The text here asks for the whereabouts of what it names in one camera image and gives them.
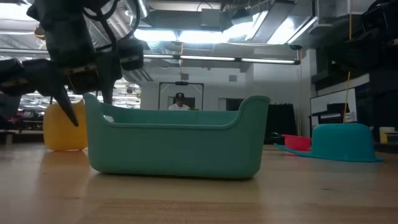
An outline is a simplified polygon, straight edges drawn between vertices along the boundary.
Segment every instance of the black machine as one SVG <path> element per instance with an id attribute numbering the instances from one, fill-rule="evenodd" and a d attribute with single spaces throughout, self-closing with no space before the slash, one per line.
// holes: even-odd
<path id="1" fill-rule="evenodd" d="M 122 69 L 141 68 L 144 58 L 140 40 L 131 38 L 140 19 L 137 0 L 129 0 L 136 6 L 136 22 L 130 33 L 119 40 L 106 22 L 119 0 L 114 0 L 109 12 L 103 14 L 101 11 L 109 1 L 36 0 L 27 15 L 40 22 L 50 60 L 1 61 L 0 91 L 10 96 L 21 96 L 37 90 L 43 96 L 52 96 L 75 126 L 78 126 L 78 121 L 65 85 L 75 94 L 101 90 L 104 102 L 111 104 L 113 86 L 122 78 Z M 111 44 L 94 49 L 83 15 L 100 21 Z"/>
<path id="2" fill-rule="evenodd" d="M 385 64 L 396 64 L 398 45 L 398 0 L 376 0 L 367 12 L 355 17 L 352 39 L 337 37 L 324 47 L 329 57 L 346 71 L 368 72 Z"/>

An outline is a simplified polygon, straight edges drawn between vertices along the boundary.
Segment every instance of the white wall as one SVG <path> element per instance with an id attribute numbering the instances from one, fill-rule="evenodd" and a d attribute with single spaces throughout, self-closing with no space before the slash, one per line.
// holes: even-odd
<path id="1" fill-rule="evenodd" d="M 315 51 L 308 50 L 303 59 L 301 94 L 300 94 L 300 65 L 271 65 L 254 64 L 246 73 L 240 73 L 233 68 L 183 68 L 184 73 L 190 74 L 189 82 L 205 84 L 203 109 L 219 110 L 223 107 L 220 99 L 246 98 L 251 95 L 264 95 L 272 103 L 292 103 L 296 117 L 302 119 L 302 135 L 310 135 L 310 98 L 314 94 L 310 77 L 316 73 Z M 157 110 L 159 82 L 175 82 L 180 80 L 179 68 L 146 68 L 155 82 L 142 85 L 141 108 Z M 229 75 L 237 75 L 238 82 L 228 82 Z M 192 88 L 185 86 L 169 87 L 173 90 L 166 95 L 173 96 L 181 91 L 186 96 L 193 95 Z"/>
<path id="2" fill-rule="evenodd" d="M 180 80 L 179 68 L 147 68 L 148 73 L 157 82 L 147 82 L 141 88 L 141 109 L 157 110 L 159 99 L 159 82 L 176 82 Z M 220 98 L 245 98 L 245 74 L 233 68 L 184 68 L 184 73 L 190 74 L 189 82 L 204 83 L 203 110 L 216 111 L 219 108 Z M 229 82 L 229 75 L 237 75 L 237 82 Z M 189 86 L 170 85 L 161 94 L 161 104 L 168 96 L 174 96 L 177 92 L 182 92 L 185 96 L 198 98 L 198 91 Z"/>
<path id="3" fill-rule="evenodd" d="M 360 85 L 363 85 L 368 82 L 369 82 L 369 74 L 365 74 L 365 75 L 362 75 L 360 77 L 353 78 L 352 80 L 350 80 L 349 88 L 360 86 Z M 347 81 L 333 85 L 333 86 L 329 86 L 329 87 L 321 89 L 321 90 L 318 90 L 318 95 L 321 96 L 321 95 L 334 93 L 336 91 L 341 91 L 341 90 L 345 90 L 345 89 L 347 89 Z"/>
<path id="4" fill-rule="evenodd" d="M 315 73 L 316 53 L 314 50 L 306 51 L 301 66 L 254 64 L 246 73 L 246 96 L 264 95 L 268 96 L 274 104 L 293 104 L 296 122 L 299 117 L 302 120 L 301 135 L 309 136 L 310 98 L 315 94 L 314 86 L 311 84 L 311 75 Z"/>

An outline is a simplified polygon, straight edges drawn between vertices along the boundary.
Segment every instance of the yellow container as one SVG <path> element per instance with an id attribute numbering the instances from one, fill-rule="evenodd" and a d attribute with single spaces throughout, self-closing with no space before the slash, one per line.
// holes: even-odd
<path id="1" fill-rule="evenodd" d="M 58 104 L 50 105 L 44 114 L 44 144 L 53 151 L 82 150 L 87 147 L 85 104 L 73 104 L 79 126 L 75 127 Z"/>
<path id="2" fill-rule="evenodd" d="M 394 132 L 396 129 L 394 127 L 381 127 L 380 132 L 380 143 L 387 144 L 387 133 Z"/>

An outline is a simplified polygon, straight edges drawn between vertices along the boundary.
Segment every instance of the red container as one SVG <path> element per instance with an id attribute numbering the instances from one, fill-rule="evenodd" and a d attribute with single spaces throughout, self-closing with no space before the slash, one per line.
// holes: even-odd
<path id="1" fill-rule="evenodd" d="M 311 138 L 302 136 L 291 136 L 288 134 L 283 134 L 285 137 L 285 146 L 289 149 L 297 151 L 309 151 L 311 147 Z"/>

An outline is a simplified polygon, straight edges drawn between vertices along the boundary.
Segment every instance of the person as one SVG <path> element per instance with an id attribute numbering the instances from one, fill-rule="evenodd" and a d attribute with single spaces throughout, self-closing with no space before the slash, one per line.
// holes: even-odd
<path id="1" fill-rule="evenodd" d="M 185 95 L 183 93 L 177 93 L 175 95 L 175 101 L 173 105 L 169 106 L 169 110 L 190 110 L 190 107 L 184 104 Z"/>

